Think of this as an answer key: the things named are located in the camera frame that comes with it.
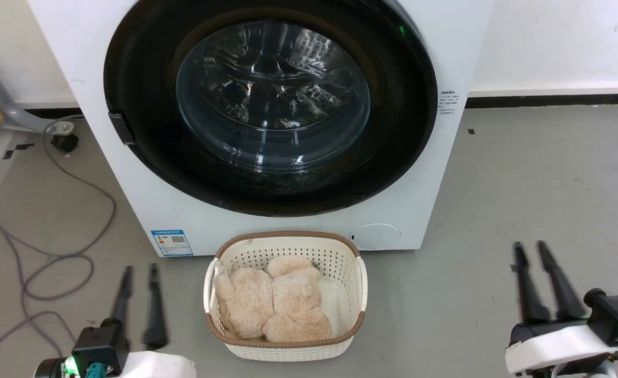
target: washing machine door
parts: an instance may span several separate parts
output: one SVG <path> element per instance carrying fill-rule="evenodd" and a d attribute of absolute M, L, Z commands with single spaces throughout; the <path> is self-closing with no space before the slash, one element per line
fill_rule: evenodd
<path fill-rule="evenodd" d="M 129 148 L 186 194 L 302 216 L 399 179 L 433 129 L 419 36 L 380 0 L 140 0 L 104 68 Z"/>

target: white washing machine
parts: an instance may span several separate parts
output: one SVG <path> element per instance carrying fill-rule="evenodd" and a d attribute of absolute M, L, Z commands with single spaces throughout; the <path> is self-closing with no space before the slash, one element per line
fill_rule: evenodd
<path fill-rule="evenodd" d="M 493 0 L 28 0 L 160 256 L 418 249 Z"/>

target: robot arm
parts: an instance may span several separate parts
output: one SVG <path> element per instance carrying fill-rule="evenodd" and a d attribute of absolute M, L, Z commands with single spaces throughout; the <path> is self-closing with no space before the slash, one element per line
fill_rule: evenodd
<path fill-rule="evenodd" d="M 143 334 L 147 351 L 129 352 L 124 324 L 127 320 L 127 302 L 131 298 L 131 280 L 131 266 L 127 266 L 110 317 L 98 327 L 82 330 L 71 357 L 42 361 L 35 378 L 196 378 L 193 361 L 154 351 L 169 342 L 159 272 L 155 264 L 150 266 L 150 316 L 148 328 Z"/>
<path fill-rule="evenodd" d="M 584 373 L 587 377 L 615 377 L 618 361 L 618 295 L 607 296 L 593 289 L 584 296 L 592 309 L 585 310 L 543 241 L 537 243 L 542 266 L 551 278 L 558 304 L 556 320 L 549 316 L 529 275 L 529 264 L 521 243 L 514 244 L 521 322 L 512 328 L 505 362 L 510 373 L 556 378 Z"/>

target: black tape mark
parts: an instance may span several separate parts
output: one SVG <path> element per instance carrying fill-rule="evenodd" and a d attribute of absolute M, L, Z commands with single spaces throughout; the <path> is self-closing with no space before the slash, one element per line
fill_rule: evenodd
<path fill-rule="evenodd" d="M 17 146 L 15 146 L 15 151 L 17 151 L 18 149 L 32 148 L 34 145 L 35 144 L 33 144 L 33 143 L 17 144 Z"/>

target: green connector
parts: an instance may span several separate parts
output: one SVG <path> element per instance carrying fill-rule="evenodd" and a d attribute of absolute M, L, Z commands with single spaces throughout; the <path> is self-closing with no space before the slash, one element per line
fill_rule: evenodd
<path fill-rule="evenodd" d="M 102 363 L 91 364 L 85 378 L 106 378 L 106 367 Z"/>

